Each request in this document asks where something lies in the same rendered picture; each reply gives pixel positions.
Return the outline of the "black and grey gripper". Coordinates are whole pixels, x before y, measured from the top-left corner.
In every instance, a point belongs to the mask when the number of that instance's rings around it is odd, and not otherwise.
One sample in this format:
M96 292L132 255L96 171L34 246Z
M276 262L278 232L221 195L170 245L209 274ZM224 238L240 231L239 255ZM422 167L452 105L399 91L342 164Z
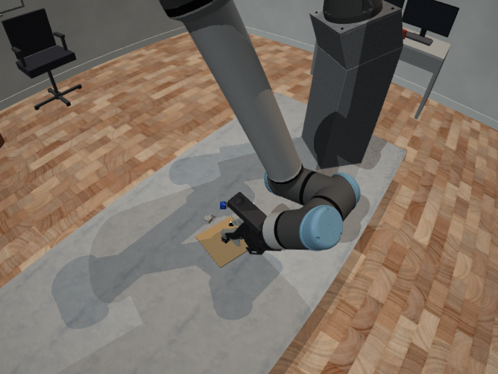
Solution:
M262 226L264 224L264 221L262 222ZM239 240L244 239L245 243L248 245L246 249L250 254L262 255L266 250L281 251L281 250L274 250L266 244L262 234L262 226L261 226L261 233L258 235L241 218L231 221L229 224L229 226L235 226L235 225L239 227L238 228L234 227L232 229L223 229L221 231L221 234L224 237L229 238L237 247L241 246ZM252 251L256 251L256 253L252 253Z

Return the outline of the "orange flat mat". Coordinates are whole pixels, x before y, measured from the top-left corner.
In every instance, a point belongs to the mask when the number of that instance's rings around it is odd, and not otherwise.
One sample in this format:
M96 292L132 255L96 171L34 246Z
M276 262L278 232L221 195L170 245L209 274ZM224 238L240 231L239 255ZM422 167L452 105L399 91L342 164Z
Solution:
M246 247L248 247L248 245L245 243L244 239L239 240L241 244L239 247L237 247L231 240L229 240L226 244L221 240L222 234L220 231L222 229L239 227L229 226L231 221L234 221L234 219L230 216L199 235L196 235L196 238L220 268L247 252Z

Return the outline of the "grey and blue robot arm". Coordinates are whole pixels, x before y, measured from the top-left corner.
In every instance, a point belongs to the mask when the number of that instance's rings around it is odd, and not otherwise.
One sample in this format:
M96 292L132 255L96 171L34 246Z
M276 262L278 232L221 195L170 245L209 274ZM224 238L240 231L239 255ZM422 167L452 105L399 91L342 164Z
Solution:
M159 1L196 44L265 168L267 190L303 205L267 216L239 192L227 206L258 235L265 220L263 238L275 250L334 247L359 201L359 185L346 173L329 177L303 167L234 1ZM324 0L323 7L324 18L336 24L362 22L381 10L382 0Z

